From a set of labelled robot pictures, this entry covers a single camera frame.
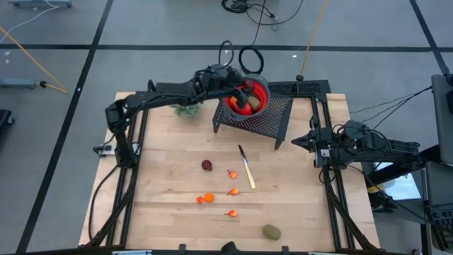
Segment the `black perforated metal stand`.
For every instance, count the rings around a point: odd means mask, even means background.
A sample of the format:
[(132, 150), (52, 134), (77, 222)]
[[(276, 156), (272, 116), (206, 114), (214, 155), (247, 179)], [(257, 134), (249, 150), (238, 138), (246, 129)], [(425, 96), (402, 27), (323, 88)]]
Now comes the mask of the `black perforated metal stand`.
[(278, 150), (286, 138), (292, 104), (293, 98), (272, 93), (268, 106), (260, 115), (236, 120), (228, 113), (226, 104), (219, 102), (212, 119), (213, 130), (217, 133), (220, 125), (226, 125), (270, 137), (275, 139), (274, 149)]

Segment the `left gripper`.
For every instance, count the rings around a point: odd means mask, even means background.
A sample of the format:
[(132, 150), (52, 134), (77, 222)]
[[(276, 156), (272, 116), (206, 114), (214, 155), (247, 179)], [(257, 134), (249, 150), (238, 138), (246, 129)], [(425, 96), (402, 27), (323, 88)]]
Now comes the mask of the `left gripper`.
[[(242, 83), (242, 74), (231, 66), (214, 64), (204, 69), (201, 74), (201, 85), (206, 89), (206, 91), (235, 89), (240, 87)], [(249, 94), (249, 89), (238, 89), (236, 94), (236, 104), (240, 109), (246, 107)]]

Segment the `white sheet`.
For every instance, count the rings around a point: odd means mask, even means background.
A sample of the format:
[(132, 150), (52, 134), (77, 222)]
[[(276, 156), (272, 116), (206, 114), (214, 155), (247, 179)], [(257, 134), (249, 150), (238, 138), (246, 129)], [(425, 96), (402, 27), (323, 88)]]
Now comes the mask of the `white sheet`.
[(420, 191), (414, 181), (412, 174), (406, 174), (379, 184), (378, 188), (383, 190), (394, 200), (415, 200), (421, 199)]

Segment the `knife with cream handle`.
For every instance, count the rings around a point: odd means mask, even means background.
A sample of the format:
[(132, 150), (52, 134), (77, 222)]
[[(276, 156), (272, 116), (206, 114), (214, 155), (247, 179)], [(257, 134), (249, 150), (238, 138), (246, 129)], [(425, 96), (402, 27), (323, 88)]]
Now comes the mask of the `knife with cream handle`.
[(255, 180), (254, 180), (254, 178), (252, 176), (251, 170), (249, 168), (248, 160), (246, 158), (246, 155), (245, 155), (245, 152), (243, 150), (243, 147), (241, 145), (238, 145), (238, 148), (239, 148), (241, 157), (243, 159), (243, 164), (244, 164), (244, 167), (245, 167), (245, 170), (246, 170), (246, 174), (247, 174), (251, 189), (255, 190), (256, 189), (256, 183), (255, 183)]

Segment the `black perforated panel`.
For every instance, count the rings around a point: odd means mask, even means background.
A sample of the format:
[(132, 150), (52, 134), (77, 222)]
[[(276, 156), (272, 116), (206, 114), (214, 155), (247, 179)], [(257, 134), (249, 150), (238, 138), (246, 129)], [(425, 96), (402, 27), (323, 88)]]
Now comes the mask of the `black perforated panel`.
[(292, 97), (303, 97), (305, 95), (317, 93), (331, 93), (328, 80), (274, 81), (268, 84), (268, 88), (274, 94)]

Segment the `black keyboard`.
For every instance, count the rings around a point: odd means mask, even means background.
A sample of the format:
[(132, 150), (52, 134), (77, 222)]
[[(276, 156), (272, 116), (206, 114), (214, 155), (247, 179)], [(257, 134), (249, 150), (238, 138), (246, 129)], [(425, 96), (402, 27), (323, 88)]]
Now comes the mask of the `black keyboard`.
[(453, 254), (453, 203), (427, 206), (425, 210), (435, 248)]

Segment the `black aluminium table frame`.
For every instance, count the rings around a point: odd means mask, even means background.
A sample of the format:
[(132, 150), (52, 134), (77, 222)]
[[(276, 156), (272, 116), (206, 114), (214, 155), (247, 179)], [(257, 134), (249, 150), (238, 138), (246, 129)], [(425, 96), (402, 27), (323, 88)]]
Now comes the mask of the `black aluminium table frame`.
[[(150, 91), (149, 83), (145, 91)], [(136, 91), (133, 94), (142, 94), (145, 91)], [(303, 97), (311, 101), (313, 115), (317, 115), (321, 121), (321, 127), (332, 128), (331, 117), (328, 109), (328, 97), (326, 93), (315, 93)], [(132, 216), (132, 203), (137, 188), (138, 175), (142, 153), (144, 151), (145, 130), (149, 110), (138, 112), (126, 129), (126, 136), (132, 143), (134, 152), (137, 155), (137, 165), (134, 168), (119, 169), (118, 184), (115, 190), (113, 210), (97, 233), (88, 233), (88, 241), (76, 248), (78, 253), (107, 253), (122, 251), (126, 249), (127, 236), (129, 234), (130, 218)], [(360, 231), (348, 212), (346, 196), (343, 185), (343, 177), (340, 169), (323, 167), (321, 174), (328, 175), (329, 171), (335, 174), (337, 187), (333, 188), (331, 180), (323, 181), (326, 192), (326, 201), (329, 211), (329, 220), (333, 235), (333, 243), (337, 253), (344, 254), (371, 254), (381, 252), (381, 249), (373, 245)]]

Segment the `grey cabinet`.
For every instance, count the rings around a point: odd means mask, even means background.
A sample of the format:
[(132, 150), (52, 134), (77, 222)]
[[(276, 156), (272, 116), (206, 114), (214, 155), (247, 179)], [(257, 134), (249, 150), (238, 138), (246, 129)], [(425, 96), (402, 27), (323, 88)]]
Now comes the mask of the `grey cabinet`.
[(453, 86), (450, 86), (447, 78), (441, 74), (432, 75), (431, 82), (440, 158), (453, 165), (453, 113), (449, 110), (447, 100), (447, 94), (453, 92)]

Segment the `black caster base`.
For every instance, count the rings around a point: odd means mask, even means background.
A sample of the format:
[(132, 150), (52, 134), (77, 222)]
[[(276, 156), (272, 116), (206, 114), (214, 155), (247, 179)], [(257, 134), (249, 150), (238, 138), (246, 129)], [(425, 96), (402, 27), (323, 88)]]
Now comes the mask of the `black caster base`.
[(12, 126), (15, 120), (12, 117), (12, 112), (6, 109), (0, 109), (0, 129), (7, 126)]

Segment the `potted green succulent plant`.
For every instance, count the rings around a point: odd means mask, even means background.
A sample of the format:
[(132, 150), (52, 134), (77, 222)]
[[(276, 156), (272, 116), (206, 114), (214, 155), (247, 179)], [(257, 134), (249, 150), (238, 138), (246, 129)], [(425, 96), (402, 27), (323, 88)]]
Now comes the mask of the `potted green succulent plant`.
[(172, 105), (171, 107), (174, 109), (174, 113), (178, 117), (187, 117), (187, 118), (193, 118), (195, 117), (198, 113), (199, 110), (201, 109), (201, 104), (195, 104), (195, 105), (190, 105), (190, 106), (182, 106), (182, 105)]

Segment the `black beam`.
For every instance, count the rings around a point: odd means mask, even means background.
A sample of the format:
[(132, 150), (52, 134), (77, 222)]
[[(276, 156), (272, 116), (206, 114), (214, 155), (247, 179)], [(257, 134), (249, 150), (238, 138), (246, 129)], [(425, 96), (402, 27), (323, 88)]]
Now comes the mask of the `black beam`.
[(407, 164), (393, 163), (383, 169), (377, 170), (369, 174), (369, 181), (366, 181), (367, 187), (370, 188), (375, 185), (385, 183), (387, 181), (397, 179), (400, 176), (421, 170), (428, 162), (442, 163), (440, 157), (440, 146), (434, 145), (424, 149), (418, 156), (419, 162), (412, 162)]

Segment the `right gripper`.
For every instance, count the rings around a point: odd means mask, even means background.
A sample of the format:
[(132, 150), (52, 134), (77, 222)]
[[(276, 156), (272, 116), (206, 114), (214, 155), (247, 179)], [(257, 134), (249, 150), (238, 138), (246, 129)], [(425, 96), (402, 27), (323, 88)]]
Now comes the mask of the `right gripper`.
[(314, 167), (321, 168), (328, 164), (331, 150), (335, 147), (334, 134), (331, 128), (321, 127), (321, 121), (317, 115), (310, 120), (311, 134), (295, 138), (292, 144), (304, 149), (312, 149), (315, 153)]

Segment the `red collapsible colander grey rim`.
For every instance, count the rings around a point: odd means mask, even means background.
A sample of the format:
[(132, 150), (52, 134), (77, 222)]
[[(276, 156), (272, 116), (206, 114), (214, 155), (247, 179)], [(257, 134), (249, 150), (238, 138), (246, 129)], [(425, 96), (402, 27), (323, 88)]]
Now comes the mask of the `red collapsible colander grey rim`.
[(255, 96), (256, 98), (259, 98), (261, 102), (261, 107), (260, 110), (255, 112), (252, 111), (252, 108), (250, 104), (247, 102), (246, 107), (243, 109), (238, 109), (234, 110), (230, 103), (229, 103), (229, 98), (223, 98), (221, 100), (222, 106), (223, 106), (223, 113), (226, 115), (226, 117), (235, 120), (235, 121), (242, 121), (246, 120), (249, 118), (257, 117), (261, 113), (264, 112), (264, 110), (268, 107), (269, 102), (270, 102), (270, 91), (268, 88), (268, 81), (265, 80), (262, 76), (258, 74), (248, 74), (243, 77), (243, 83), (238, 89), (249, 89), (250, 90), (250, 96)]

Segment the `grey stand foot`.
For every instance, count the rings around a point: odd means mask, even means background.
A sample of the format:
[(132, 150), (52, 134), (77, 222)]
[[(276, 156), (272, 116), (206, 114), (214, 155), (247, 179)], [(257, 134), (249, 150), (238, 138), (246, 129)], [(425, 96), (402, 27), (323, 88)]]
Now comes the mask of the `grey stand foot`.
[(7, 0), (9, 4), (12, 4), (15, 7), (21, 6), (49, 6), (54, 7), (67, 7), (71, 8), (73, 6), (72, 0)]
[(0, 79), (0, 89), (35, 89), (37, 82), (33, 79), (3, 78)]

